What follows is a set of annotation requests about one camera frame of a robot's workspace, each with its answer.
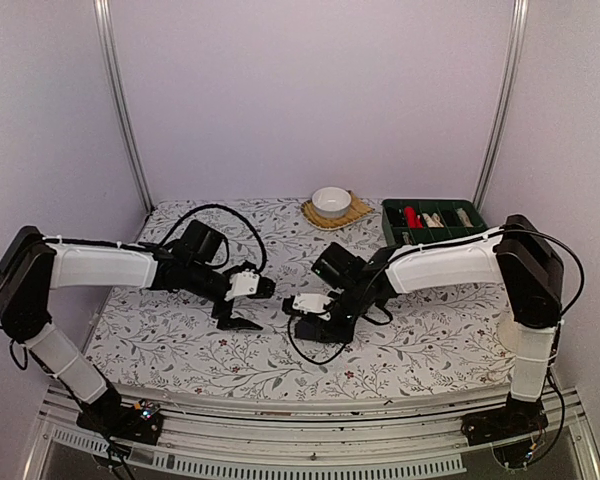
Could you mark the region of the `black striped underwear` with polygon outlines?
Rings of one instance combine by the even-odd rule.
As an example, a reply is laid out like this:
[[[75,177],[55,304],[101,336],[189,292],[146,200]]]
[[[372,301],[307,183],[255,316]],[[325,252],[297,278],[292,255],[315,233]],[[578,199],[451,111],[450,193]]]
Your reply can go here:
[[[400,208],[387,207],[385,209],[388,223],[392,229],[407,228],[408,222],[404,211]]]

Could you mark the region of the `dark navy underwear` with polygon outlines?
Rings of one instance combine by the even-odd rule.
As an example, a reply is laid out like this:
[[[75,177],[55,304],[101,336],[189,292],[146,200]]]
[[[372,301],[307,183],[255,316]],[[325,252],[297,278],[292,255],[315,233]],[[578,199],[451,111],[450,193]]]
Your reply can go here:
[[[307,319],[298,320],[294,326],[294,337],[296,339],[321,342],[322,327],[320,323],[315,323]]]

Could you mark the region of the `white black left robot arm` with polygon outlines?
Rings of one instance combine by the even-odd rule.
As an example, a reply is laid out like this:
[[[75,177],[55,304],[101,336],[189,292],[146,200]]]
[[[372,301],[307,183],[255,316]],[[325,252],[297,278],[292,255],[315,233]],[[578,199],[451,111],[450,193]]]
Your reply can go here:
[[[250,262],[214,264],[227,243],[225,235],[197,220],[174,241],[135,245],[45,237],[25,226],[0,260],[0,330],[65,386],[87,427],[109,435],[154,429],[157,406],[146,400],[123,406],[112,383],[53,324],[49,293],[77,286],[184,290],[211,302],[218,329],[257,330],[254,322],[233,316],[233,304],[241,297],[268,299],[275,283]]]

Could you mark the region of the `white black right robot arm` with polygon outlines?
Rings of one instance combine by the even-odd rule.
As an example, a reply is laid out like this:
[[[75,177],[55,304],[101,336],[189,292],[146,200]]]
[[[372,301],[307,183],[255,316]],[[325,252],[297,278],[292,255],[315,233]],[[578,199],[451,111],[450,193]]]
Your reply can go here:
[[[365,260],[331,243],[312,271],[332,292],[284,300],[290,342],[346,346],[370,307],[411,292],[469,283],[502,284],[517,335],[514,373],[503,406],[462,418],[470,445],[541,432],[548,420],[541,401],[564,315],[563,242],[536,230],[523,215],[482,233],[429,244],[388,246]]]

